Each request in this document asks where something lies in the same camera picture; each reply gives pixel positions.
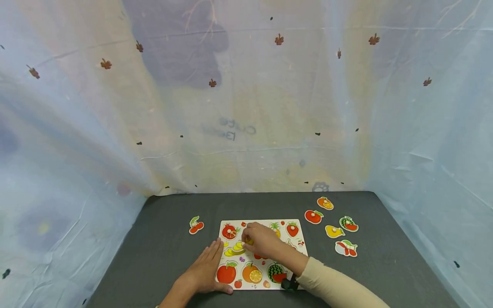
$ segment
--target wrinkled fabric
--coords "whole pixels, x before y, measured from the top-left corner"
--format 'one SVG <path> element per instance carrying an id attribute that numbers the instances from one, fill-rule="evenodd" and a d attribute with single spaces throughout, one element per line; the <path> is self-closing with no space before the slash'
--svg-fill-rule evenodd
<path id="1" fill-rule="evenodd" d="M 80 306 L 143 196 L 371 190 L 487 307 L 492 5 L 5 1 L 1 302 Z"/>

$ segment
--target table surface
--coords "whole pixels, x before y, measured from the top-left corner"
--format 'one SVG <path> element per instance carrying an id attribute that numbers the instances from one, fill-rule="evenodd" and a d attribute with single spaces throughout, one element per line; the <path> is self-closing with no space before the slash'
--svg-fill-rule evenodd
<path id="1" fill-rule="evenodd" d="M 317 206 L 325 196 L 332 211 Z M 313 225 L 304 219 L 308 209 L 325 214 Z M 188 233 L 199 215 L 204 229 Z M 339 225 L 350 216 L 356 233 L 331 239 L 325 225 Z M 196 194 L 151 197 L 126 236 L 98 289 L 90 308 L 154 308 L 176 278 L 217 238 L 221 220 L 290 219 L 301 222 L 308 255 L 362 283 L 390 307 L 455 308 L 430 267 L 408 240 L 384 205 L 371 192 Z M 356 258 L 335 252 L 335 241 L 357 244 Z M 235 291 L 232 296 L 196 295 L 187 307 L 328 307 L 306 291 Z"/>

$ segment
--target wooden puzzle board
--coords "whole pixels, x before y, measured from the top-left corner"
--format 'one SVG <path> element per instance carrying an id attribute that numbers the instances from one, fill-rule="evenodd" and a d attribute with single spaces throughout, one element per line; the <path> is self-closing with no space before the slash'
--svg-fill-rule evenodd
<path id="1" fill-rule="evenodd" d="M 235 290 L 282 290 L 282 279 L 291 279 L 292 272 L 273 260 L 242 249 L 242 232 L 250 222 L 271 228 L 283 242 L 308 256 L 298 219 L 223 220 L 219 237 L 224 248 L 216 280 L 228 283 Z"/>

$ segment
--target apple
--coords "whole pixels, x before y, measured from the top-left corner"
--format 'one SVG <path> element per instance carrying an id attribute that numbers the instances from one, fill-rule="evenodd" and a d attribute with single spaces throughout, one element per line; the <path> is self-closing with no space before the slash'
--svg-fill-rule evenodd
<path id="1" fill-rule="evenodd" d="M 314 225 L 318 225 L 320 222 L 322 222 L 322 217 L 323 214 L 319 211 L 313 211 L 309 209 L 305 212 L 305 219 L 313 223 Z"/>
<path id="2" fill-rule="evenodd" d="M 217 281 L 226 284 L 235 281 L 236 265 L 238 265 L 238 263 L 234 261 L 228 261 L 226 265 L 219 267 L 219 269 L 217 270 Z"/>

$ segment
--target pineapple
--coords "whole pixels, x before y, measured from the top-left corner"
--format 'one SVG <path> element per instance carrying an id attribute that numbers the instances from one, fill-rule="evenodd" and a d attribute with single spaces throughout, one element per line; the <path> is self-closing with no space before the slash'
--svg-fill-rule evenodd
<path id="1" fill-rule="evenodd" d="M 281 238 L 281 232 L 279 231 L 279 224 L 277 222 L 271 223 L 271 229 L 272 231 L 276 232 L 278 238 Z"/>

